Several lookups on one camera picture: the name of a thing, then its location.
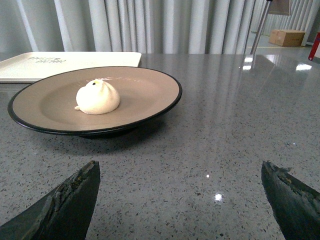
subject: gray speckled countertop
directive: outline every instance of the gray speckled countertop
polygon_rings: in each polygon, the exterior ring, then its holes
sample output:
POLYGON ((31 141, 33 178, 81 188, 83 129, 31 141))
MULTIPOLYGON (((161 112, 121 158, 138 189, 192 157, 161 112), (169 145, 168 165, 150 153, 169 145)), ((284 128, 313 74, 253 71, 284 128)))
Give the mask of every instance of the gray speckled countertop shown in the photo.
POLYGON ((141 67, 174 76, 182 98, 113 138, 26 129, 7 112, 26 85, 0 84, 0 225, 96 160, 88 240, 283 240, 261 166, 320 191, 320 69, 279 55, 145 54, 141 67))

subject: cardboard box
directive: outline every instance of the cardboard box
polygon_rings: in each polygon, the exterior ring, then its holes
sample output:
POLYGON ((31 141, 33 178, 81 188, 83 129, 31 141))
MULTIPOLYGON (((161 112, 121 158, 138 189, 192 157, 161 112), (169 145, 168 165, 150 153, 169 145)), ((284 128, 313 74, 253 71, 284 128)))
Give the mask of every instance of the cardboard box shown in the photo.
POLYGON ((299 30, 274 29, 271 31, 269 43, 276 44, 283 47, 301 46, 305 33, 306 33, 305 31, 299 31, 299 30))

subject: white tray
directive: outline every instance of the white tray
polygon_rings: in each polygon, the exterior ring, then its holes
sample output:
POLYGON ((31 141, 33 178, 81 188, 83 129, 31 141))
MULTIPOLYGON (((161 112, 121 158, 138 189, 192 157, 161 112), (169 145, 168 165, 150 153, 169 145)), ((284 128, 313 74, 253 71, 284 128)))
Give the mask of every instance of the white tray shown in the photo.
POLYGON ((139 52, 27 52, 0 62, 0 83, 33 83, 78 69, 138 67, 139 52))

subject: white curtain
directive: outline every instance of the white curtain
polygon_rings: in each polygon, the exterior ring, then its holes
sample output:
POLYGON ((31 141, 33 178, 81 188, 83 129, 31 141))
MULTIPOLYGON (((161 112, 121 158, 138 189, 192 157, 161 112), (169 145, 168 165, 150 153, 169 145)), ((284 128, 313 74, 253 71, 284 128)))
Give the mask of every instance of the white curtain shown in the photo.
POLYGON ((255 0, 0 0, 0 51, 243 54, 255 0))
MULTIPOLYGON (((265 4, 266 0, 256 0, 252 17, 252 32, 258 31, 265 4)), ((302 45, 305 46, 319 10, 320 0, 292 0, 291 15, 269 14, 265 21, 262 34, 269 36, 273 29, 305 31, 302 41, 302 45)))

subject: countertop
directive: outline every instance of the countertop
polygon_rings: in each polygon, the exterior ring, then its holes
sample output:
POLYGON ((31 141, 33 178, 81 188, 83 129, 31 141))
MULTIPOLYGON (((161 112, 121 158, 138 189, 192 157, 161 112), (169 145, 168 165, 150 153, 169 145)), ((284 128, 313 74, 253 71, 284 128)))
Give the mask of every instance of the countertop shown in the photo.
POLYGON ((0 225, 91 160, 101 183, 87 240, 283 240, 263 161, 320 191, 320 69, 281 55, 143 54, 182 85, 169 112, 115 137, 24 128, 0 84, 0 225))

